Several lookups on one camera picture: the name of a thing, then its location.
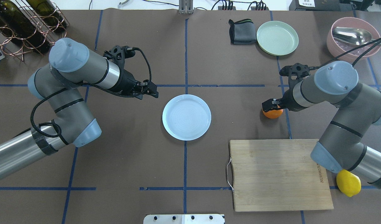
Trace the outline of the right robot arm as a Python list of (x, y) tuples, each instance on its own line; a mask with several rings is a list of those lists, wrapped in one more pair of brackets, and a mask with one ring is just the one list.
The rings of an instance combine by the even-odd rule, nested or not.
[(342, 170), (381, 189), (381, 152), (361, 143), (372, 125), (381, 125), (381, 91), (359, 81), (348, 62), (319, 67), (296, 63), (279, 74), (288, 77), (289, 89), (279, 99), (262, 103), (264, 112), (301, 111), (322, 102), (338, 110), (311, 152), (311, 159), (328, 171)]

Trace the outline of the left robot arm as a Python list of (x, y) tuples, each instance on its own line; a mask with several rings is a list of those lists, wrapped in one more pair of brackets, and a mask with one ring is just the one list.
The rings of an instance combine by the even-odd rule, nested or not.
[(124, 98), (158, 98), (152, 77), (137, 81), (125, 70), (125, 60), (138, 47), (116, 45), (98, 55), (68, 37), (58, 40), (49, 63), (29, 78), (29, 91), (40, 99), (31, 111), (31, 127), (0, 145), (0, 180), (57, 153), (67, 145), (82, 147), (102, 130), (78, 88), (84, 85)]

